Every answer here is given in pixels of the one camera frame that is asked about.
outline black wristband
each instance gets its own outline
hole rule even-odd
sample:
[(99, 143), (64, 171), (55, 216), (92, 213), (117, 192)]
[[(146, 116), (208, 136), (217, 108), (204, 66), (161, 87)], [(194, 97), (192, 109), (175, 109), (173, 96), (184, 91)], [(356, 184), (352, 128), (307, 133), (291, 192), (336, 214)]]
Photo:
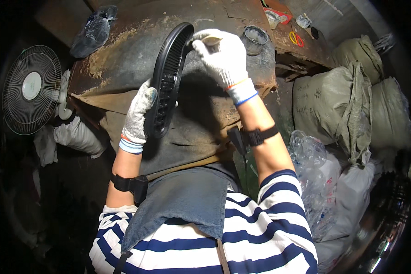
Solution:
[(272, 128), (269, 128), (265, 131), (260, 131), (255, 129), (253, 131), (241, 131), (244, 138), (244, 142), (250, 146), (257, 146), (263, 144), (263, 140), (273, 137), (275, 134), (279, 133), (279, 130), (274, 125)]

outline gray dirty glove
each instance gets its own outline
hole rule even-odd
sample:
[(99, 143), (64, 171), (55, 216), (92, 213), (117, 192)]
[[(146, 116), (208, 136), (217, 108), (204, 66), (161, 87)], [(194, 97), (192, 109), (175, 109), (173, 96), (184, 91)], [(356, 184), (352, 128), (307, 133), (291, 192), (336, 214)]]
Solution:
[(119, 147), (129, 153), (141, 154), (143, 145), (146, 143), (143, 130), (144, 114), (152, 107), (157, 98), (157, 90), (149, 87), (150, 83), (149, 79), (139, 88), (126, 114)]
[[(217, 44), (208, 45), (202, 40), (209, 36), (220, 40)], [(192, 47), (207, 71), (227, 91), (236, 106), (257, 95), (248, 77), (247, 52), (238, 36), (218, 29), (205, 29), (195, 33), (192, 40)]]

